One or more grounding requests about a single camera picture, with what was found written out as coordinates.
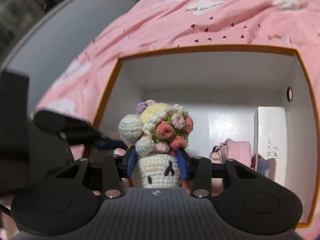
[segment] logo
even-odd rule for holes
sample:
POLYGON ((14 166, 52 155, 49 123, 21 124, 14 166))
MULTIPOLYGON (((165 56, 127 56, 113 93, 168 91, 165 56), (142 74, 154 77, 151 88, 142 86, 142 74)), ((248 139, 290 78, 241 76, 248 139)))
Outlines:
POLYGON ((161 192, 160 190, 157 190, 157 189, 151 192, 151 194, 152 194, 152 195, 155 195, 156 197, 157 197, 158 195, 160 195, 161 193, 162 193, 162 192, 161 192))
POLYGON ((207 11, 212 11, 223 3, 223 1, 206 1, 200 0, 196 3, 189 4, 185 12, 193 12, 194 15, 201 15, 207 11))

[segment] hole in box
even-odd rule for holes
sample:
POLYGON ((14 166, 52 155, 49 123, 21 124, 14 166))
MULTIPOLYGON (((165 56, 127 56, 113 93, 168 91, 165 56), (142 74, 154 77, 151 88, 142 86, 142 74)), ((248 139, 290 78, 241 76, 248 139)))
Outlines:
POLYGON ((290 102, 292 100, 292 89, 291 87, 287 88, 287 100, 290 102))

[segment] plush toys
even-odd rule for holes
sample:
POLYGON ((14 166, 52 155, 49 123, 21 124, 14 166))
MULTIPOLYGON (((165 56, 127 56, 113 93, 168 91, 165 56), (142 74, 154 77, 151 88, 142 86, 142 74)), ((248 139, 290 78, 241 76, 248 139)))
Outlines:
POLYGON ((176 151, 188 146, 188 136, 193 130, 188 111, 183 106, 153 100, 138 103, 137 111, 139 115, 128 114, 119 123, 122 141, 127 146, 135 145, 138 155, 133 186, 179 187, 176 151))

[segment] crocheted flower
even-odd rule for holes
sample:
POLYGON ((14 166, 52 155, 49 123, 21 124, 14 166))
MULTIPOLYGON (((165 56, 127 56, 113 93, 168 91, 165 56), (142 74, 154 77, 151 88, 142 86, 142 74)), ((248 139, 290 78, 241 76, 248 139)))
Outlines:
POLYGON ((147 103, 148 106, 151 106, 151 105, 155 104, 156 101, 149 99, 149 100, 146 101, 146 103, 147 103))
POLYGON ((180 148, 186 148, 188 146, 188 141, 182 136, 176 136, 173 141, 170 142, 170 147, 177 151, 180 148))
POLYGON ((190 117, 186 118, 186 134, 191 133, 193 130, 193 121, 190 117))
POLYGON ((186 124, 182 114, 173 114, 171 119, 175 129, 181 130, 186 124))
POLYGON ((146 102, 138 103, 137 105, 138 114, 141 114, 147 107, 148 107, 148 104, 146 102))
POLYGON ((176 156, 177 156, 177 153, 176 153, 176 151, 175 151, 174 149, 170 148, 170 150, 169 150, 169 155, 170 155, 170 156, 173 156, 173 157, 176 157, 176 156))
POLYGON ((113 154, 118 154, 120 156, 123 156, 125 155, 126 151, 124 149, 121 149, 121 148, 117 148, 113 151, 113 154))
POLYGON ((156 134, 161 139, 170 138, 172 133, 173 127, 169 125, 167 121, 162 121, 156 129, 156 134))
POLYGON ((170 146, 167 142, 160 142, 155 144, 154 152, 156 153, 167 153, 170 150, 170 146))

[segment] crocheted white ear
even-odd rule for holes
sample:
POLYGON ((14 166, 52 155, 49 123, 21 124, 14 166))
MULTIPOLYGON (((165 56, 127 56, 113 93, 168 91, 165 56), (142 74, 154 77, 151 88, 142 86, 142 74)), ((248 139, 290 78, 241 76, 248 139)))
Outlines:
POLYGON ((119 134, 126 144, 135 144, 142 135, 143 122, 135 114, 127 114, 119 123, 119 134))
POLYGON ((153 151, 155 143, 151 137, 142 136, 141 139, 136 142, 135 146, 138 156, 145 157, 153 151))

